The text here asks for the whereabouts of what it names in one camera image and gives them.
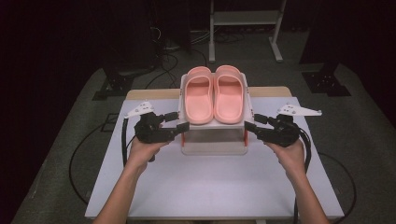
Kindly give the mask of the white metal stand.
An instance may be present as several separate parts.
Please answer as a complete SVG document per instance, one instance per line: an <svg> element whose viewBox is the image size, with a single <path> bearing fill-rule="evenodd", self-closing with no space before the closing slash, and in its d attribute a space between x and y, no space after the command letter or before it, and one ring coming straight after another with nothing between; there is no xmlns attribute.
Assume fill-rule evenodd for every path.
<svg viewBox="0 0 396 224"><path fill-rule="evenodd" d="M243 25L274 25L272 36L268 37L270 47L278 63L283 62L283 57L277 45L278 34L285 12L287 0L281 0L278 10L256 10L256 11L216 11L214 0L210 1L209 14L209 43L208 60L216 61L215 50L215 28L220 26L243 26Z"/></svg>

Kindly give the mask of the wooden table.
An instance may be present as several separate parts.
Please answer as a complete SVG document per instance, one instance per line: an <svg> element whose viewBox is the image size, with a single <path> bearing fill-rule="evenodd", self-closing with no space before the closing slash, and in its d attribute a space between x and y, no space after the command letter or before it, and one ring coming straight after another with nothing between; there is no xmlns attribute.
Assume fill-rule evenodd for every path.
<svg viewBox="0 0 396 224"><path fill-rule="evenodd" d="M292 94L287 87L248 87L251 97L291 97ZM156 89L156 90L130 90L127 100L149 100L149 99L177 99L180 89Z"/></svg>

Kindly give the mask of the pink rubber slipper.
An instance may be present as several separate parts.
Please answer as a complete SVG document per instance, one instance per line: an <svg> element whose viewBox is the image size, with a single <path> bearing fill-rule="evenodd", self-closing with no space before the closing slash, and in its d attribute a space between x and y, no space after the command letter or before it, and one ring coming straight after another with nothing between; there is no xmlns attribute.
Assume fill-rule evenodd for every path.
<svg viewBox="0 0 396 224"><path fill-rule="evenodd" d="M213 119L213 76L205 66L192 68L185 79L184 103L187 120L203 125Z"/></svg>
<svg viewBox="0 0 396 224"><path fill-rule="evenodd" d="M220 66L214 76L214 117L225 124L242 120L244 109L244 80L234 66Z"/></svg>

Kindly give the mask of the white table mat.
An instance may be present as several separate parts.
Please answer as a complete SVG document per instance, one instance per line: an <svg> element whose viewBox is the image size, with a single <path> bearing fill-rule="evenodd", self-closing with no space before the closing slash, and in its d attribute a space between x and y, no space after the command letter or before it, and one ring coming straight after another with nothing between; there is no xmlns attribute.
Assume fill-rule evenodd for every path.
<svg viewBox="0 0 396 224"><path fill-rule="evenodd" d="M126 100L120 109L85 217L98 215L123 169L121 127L124 114L143 100ZM253 97L255 113L274 117L296 97ZM130 219L261 219L293 217L293 188L273 151L248 135L241 156L192 156L181 151L180 136L163 147L138 180ZM312 140L307 176L329 218L344 212Z"/></svg>

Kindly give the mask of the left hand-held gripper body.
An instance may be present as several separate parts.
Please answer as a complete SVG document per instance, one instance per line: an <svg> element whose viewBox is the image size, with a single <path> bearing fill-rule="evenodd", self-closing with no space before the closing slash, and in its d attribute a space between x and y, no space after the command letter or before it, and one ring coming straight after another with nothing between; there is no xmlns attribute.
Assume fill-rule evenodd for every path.
<svg viewBox="0 0 396 224"><path fill-rule="evenodd" d="M149 101L140 103L125 114L124 120L139 116L134 126L134 136L142 143L154 144L173 141L177 136L177 128L163 128L163 115L154 113L154 106Z"/></svg>

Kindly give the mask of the black stand base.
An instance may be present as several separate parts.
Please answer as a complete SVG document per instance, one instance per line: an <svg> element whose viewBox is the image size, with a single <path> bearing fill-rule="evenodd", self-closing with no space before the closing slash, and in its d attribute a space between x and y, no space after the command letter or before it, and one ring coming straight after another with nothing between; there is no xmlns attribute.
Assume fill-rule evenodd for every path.
<svg viewBox="0 0 396 224"><path fill-rule="evenodd" d="M151 73L155 70L155 67L133 67L128 63L105 63L103 70L106 79L101 89L92 97L94 101L104 101L108 97L125 96L132 88L137 77Z"/></svg>
<svg viewBox="0 0 396 224"><path fill-rule="evenodd" d="M336 78L336 62L325 63L315 72L302 72L304 81L312 93L326 93L330 97L350 96L348 89Z"/></svg>

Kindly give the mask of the white two-tier shoe rack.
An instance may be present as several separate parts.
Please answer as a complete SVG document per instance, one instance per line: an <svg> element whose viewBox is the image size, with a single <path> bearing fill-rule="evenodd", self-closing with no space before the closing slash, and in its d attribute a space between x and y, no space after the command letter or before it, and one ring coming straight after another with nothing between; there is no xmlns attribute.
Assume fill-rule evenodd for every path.
<svg viewBox="0 0 396 224"><path fill-rule="evenodd" d="M248 84L242 75L244 107L242 120L236 124L224 124L212 119L204 125L190 125L190 130L181 135L181 151L191 156L245 155L248 152L248 132L245 122L254 122L253 107Z"/></svg>

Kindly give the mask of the person's right hand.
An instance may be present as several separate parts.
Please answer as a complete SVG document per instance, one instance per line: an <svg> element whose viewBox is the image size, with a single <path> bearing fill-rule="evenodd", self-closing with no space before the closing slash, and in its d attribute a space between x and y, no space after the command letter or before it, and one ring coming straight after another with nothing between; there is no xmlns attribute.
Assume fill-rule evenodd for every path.
<svg viewBox="0 0 396 224"><path fill-rule="evenodd" d="M284 168L290 182L294 184L298 177L305 176L304 145L300 140L288 147L265 142L276 154L279 163Z"/></svg>

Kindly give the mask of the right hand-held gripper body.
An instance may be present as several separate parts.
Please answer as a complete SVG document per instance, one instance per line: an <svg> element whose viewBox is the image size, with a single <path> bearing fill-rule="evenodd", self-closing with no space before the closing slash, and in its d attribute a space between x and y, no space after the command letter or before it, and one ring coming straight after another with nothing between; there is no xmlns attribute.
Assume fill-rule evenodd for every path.
<svg viewBox="0 0 396 224"><path fill-rule="evenodd" d="M288 147L302 138L304 143L311 147L310 139L302 128L293 120L294 117L315 117L321 116L320 110L301 107L298 105L286 104L277 110L275 118L268 118L268 125L272 129L258 127L259 132L256 134L259 140L273 143L281 147Z"/></svg>

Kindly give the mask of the person's left hand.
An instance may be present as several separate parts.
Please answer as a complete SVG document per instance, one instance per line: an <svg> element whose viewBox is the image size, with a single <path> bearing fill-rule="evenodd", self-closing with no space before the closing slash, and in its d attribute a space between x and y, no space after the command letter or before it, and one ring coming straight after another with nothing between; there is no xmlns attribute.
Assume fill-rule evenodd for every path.
<svg viewBox="0 0 396 224"><path fill-rule="evenodd" d="M168 142L146 144L135 138L125 165L126 172L131 175L141 175L146 170L149 161L167 145Z"/></svg>

